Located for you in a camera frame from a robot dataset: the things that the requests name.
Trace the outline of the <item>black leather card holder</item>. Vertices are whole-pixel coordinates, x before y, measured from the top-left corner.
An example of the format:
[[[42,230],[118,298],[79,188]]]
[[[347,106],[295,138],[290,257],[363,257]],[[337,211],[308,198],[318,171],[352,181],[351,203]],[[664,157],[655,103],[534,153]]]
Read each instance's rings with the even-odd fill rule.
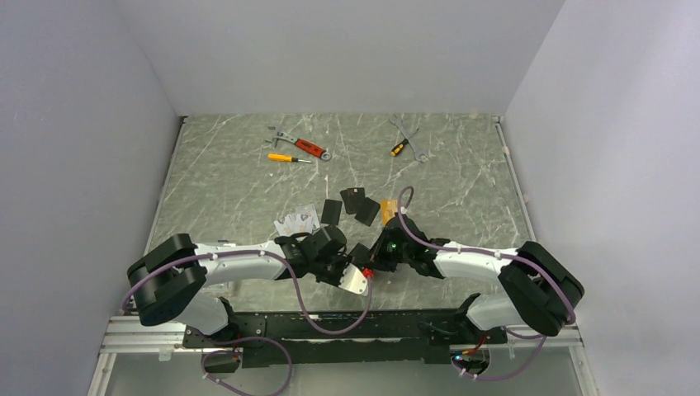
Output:
[[[360,271],[373,271],[370,249],[363,243],[357,243],[348,254],[350,263]]]

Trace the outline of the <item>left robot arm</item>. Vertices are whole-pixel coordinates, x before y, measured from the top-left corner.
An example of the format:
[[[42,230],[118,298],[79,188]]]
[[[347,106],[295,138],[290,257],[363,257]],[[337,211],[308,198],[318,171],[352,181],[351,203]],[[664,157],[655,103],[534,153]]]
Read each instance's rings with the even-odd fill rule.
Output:
[[[367,279],[347,254],[347,239],[334,225],[315,233],[293,233],[254,245],[194,243],[179,233],[132,264],[127,271],[140,324],[179,322],[218,347],[239,335],[231,303],[205,293],[234,281],[299,280],[312,275],[356,295],[367,295]]]

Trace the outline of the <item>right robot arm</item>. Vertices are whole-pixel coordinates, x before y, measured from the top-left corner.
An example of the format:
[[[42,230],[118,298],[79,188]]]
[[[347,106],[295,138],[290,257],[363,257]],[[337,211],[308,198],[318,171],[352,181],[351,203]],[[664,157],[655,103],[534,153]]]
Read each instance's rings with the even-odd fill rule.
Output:
[[[370,250],[370,263],[377,271],[407,264],[421,276],[499,285],[499,293],[471,295],[457,310],[455,331],[464,342],[513,325],[555,337],[575,321],[575,307],[585,294],[580,281],[540,243],[470,247],[448,238],[428,238],[408,217],[396,216],[387,223]]]

